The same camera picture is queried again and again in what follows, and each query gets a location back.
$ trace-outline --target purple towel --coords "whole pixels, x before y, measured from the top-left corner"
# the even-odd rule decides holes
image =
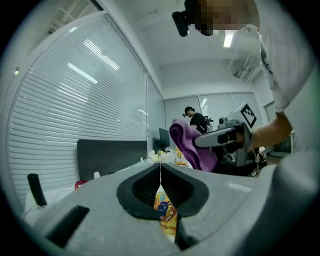
[[[202,134],[184,120],[177,120],[170,127],[170,135],[185,159],[194,169],[212,172],[218,163],[217,155],[210,147],[195,147],[193,140]]]

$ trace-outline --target person in black shirt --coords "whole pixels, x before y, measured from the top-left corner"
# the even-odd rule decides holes
[[[191,106],[187,106],[184,109],[184,113],[191,118],[190,125],[192,127],[196,128],[202,134],[207,132],[206,118],[202,114],[196,113],[195,109]]]

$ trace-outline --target monitor screen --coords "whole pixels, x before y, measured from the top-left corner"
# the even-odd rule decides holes
[[[169,131],[159,128],[161,148],[170,147]]]

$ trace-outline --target headset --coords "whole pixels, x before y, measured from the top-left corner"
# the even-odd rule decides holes
[[[189,27],[195,24],[195,28],[205,36],[213,34],[212,29],[208,29],[207,24],[202,24],[196,18],[196,7],[199,5],[199,0],[185,0],[184,11],[175,11],[172,14],[173,21],[178,29],[180,36],[186,37],[189,34]]]

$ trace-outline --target person in white shirt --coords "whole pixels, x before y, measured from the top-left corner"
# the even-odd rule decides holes
[[[253,131],[249,150],[276,145],[288,138],[292,126],[284,114],[316,65],[304,34],[290,14],[275,0],[197,0],[194,23],[204,35],[212,30],[257,27],[261,68],[272,90],[276,118]],[[237,134],[238,142],[243,136]]]

